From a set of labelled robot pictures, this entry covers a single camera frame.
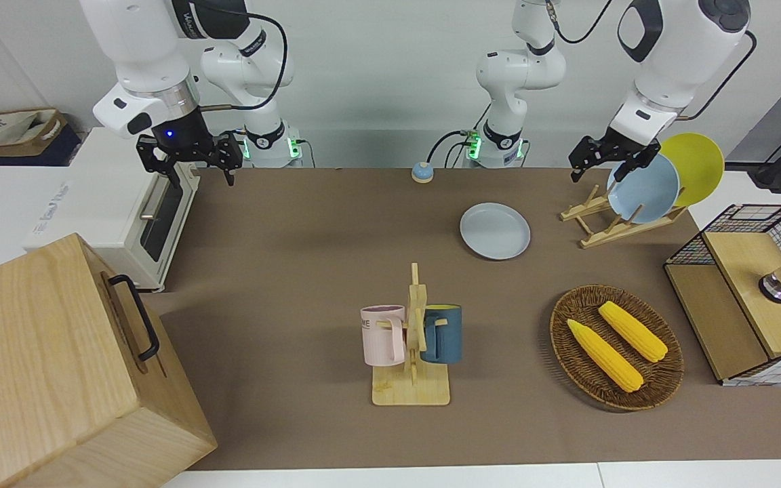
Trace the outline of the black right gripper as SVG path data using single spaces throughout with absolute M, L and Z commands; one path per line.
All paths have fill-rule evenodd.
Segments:
M 235 185 L 235 171 L 243 165 L 241 143 L 232 131 L 212 135 L 203 114 L 195 109 L 165 121 L 139 135 L 136 150 L 146 171 L 159 173 L 173 188 L 182 189 L 176 163 L 205 163 L 225 171 L 226 184 Z

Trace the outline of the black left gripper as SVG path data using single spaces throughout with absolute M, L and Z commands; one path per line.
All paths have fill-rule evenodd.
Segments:
M 613 170 L 614 182 L 622 182 L 629 173 L 636 169 L 645 169 L 654 160 L 661 149 L 661 144 L 654 139 L 648 145 L 642 145 L 629 137 L 621 135 L 608 127 L 601 139 L 583 136 L 573 151 L 568 155 L 572 167 L 570 175 L 573 182 L 580 180 L 580 175 L 604 163 L 620 163 Z

